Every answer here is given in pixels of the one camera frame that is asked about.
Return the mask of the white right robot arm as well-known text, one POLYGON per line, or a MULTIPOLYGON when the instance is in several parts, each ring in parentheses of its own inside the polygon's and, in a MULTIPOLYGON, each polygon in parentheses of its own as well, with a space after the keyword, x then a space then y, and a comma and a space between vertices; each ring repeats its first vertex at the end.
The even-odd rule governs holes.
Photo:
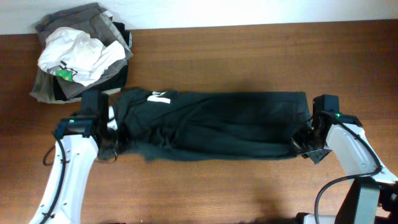
POLYGON ((360 120, 340 112, 339 98, 321 95, 313 99, 313 114, 292 137, 297 154, 319 163, 334 152, 344 177, 327 183, 317 194, 313 213, 298 213, 296 223, 397 223, 397 176, 380 160, 368 143, 360 120), (351 187, 336 215, 320 215, 323 193, 337 183, 351 187))

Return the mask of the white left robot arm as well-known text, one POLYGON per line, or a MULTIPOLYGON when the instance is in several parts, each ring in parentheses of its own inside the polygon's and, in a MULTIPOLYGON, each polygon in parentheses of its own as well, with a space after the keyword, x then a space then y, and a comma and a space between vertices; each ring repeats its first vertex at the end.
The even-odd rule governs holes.
POLYGON ((109 95, 88 91, 81 96, 81 110, 61 119, 52 133, 52 170, 31 223, 80 223, 86 183, 98 153, 118 155, 117 131, 108 126, 115 118, 109 95))

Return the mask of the dark green t-shirt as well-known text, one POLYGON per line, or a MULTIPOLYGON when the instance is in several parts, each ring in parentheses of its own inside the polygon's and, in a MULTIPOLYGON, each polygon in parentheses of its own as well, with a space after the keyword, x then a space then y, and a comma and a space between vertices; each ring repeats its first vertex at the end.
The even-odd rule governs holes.
POLYGON ((200 93, 140 88, 117 100, 127 153, 173 161, 290 159, 309 116, 303 92, 200 93))

